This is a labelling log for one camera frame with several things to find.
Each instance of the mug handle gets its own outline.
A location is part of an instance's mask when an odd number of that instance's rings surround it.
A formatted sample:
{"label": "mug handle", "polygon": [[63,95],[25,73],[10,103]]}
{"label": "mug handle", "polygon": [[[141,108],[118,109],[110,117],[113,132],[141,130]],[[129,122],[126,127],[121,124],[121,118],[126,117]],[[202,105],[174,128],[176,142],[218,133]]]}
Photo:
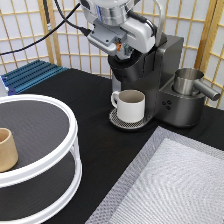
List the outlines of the mug handle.
{"label": "mug handle", "polygon": [[115,99],[118,99],[119,94],[120,94],[120,93],[119,93],[118,91],[115,91],[115,92],[113,92],[112,95],[111,95],[111,103],[112,103],[112,105],[113,105],[115,108],[117,108],[117,104],[116,104],[116,102],[115,102]]}

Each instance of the white mug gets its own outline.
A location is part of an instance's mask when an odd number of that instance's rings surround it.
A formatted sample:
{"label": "white mug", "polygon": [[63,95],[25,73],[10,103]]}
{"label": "white mug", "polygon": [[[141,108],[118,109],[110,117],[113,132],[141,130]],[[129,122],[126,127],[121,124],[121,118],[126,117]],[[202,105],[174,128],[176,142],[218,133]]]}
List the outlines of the white mug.
{"label": "white mug", "polygon": [[117,108],[117,117],[121,121],[136,123],[144,118],[145,95],[142,92],[137,90],[115,91],[112,93],[111,102]]}

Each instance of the beige cup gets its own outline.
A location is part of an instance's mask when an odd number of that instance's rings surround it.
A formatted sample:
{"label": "beige cup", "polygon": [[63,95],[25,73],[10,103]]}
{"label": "beige cup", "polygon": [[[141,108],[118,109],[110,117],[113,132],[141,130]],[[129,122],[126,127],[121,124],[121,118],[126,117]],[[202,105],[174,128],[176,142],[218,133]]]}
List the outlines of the beige cup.
{"label": "beige cup", "polygon": [[0,172],[11,169],[18,161],[18,153],[12,132],[0,128]]}

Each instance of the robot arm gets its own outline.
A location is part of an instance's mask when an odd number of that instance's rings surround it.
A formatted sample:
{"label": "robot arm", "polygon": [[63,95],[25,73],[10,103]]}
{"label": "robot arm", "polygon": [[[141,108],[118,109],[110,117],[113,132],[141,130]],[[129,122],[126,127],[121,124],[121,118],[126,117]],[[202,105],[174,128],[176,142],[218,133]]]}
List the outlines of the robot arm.
{"label": "robot arm", "polygon": [[153,27],[130,16],[139,0],[81,0],[86,19],[94,25],[88,40],[121,60],[130,58],[134,49],[141,53],[149,52],[160,44],[165,19],[162,5],[158,0],[154,1],[160,12],[156,36],[153,35]]}

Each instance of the cup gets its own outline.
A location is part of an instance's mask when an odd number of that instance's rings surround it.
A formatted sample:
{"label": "cup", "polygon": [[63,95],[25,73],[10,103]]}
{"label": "cup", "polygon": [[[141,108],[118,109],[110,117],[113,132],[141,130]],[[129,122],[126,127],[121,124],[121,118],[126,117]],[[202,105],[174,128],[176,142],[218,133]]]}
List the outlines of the cup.
{"label": "cup", "polygon": [[117,117],[121,121],[136,123],[144,118],[145,95],[142,92],[137,90],[115,91],[112,93],[111,102],[117,108]]}
{"label": "cup", "polygon": [[11,169],[18,161],[18,153],[12,132],[0,128],[0,173]]}

